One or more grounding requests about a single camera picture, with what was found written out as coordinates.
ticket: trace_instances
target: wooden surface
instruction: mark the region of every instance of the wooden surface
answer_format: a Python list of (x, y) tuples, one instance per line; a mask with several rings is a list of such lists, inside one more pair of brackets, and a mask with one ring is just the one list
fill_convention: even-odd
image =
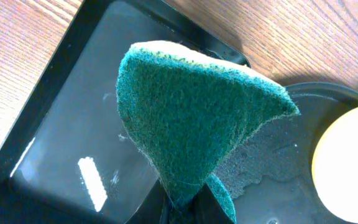
[[(282, 85), (358, 90), (358, 0), (166, 0)], [(0, 145), (81, 0), (0, 0)]]

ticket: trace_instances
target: wood grain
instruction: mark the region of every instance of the wood grain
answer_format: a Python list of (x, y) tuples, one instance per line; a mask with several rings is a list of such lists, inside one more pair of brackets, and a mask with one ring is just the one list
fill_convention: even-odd
[[(358, 0), (166, 0), (282, 85), (358, 91)], [(81, 0), (0, 1), (0, 145)]]

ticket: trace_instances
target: black plate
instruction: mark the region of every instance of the black plate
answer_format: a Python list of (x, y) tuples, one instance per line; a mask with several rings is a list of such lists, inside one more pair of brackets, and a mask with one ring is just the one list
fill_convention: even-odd
[(134, 42), (246, 58), (159, 0), (87, 0), (0, 150), (0, 223), (123, 223), (156, 176), (126, 138), (116, 78)]
[[(348, 223), (332, 215), (318, 198), (311, 178), (311, 158), (325, 130), (358, 107), (358, 93), (318, 82), (291, 85), (287, 90), (302, 115), (267, 123), (216, 171), (232, 195), (244, 191), (234, 200), (237, 221)], [(231, 170), (234, 164), (242, 168)], [(242, 181), (242, 185), (230, 185), (230, 179), (236, 184)]]

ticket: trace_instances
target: white round object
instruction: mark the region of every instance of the white round object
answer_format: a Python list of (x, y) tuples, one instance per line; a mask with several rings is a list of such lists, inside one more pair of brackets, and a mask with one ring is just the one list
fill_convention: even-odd
[(325, 207), (345, 221), (358, 223), (358, 108), (341, 116), (323, 134), (311, 171)]

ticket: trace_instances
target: teal sponge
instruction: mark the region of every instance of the teal sponge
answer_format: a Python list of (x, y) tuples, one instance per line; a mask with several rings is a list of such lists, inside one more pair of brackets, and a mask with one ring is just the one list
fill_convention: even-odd
[(211, 189), (212, 194), (219, 202), (227, 217), (229, 217), (233, 223), (237, 223), (236, 210), (234, 209), (233, 201), (231, 200), (229, 192), (226, 190), (219, 178), (216, 177), (215, 174), (211, 174), (206, 180), (206, 184), (209, 189)]
[(132, 45), (116, 90), (129, 137), (176, 209), (262, 124), (299, 113), (284, 87), (255, 71), (166, 41)]

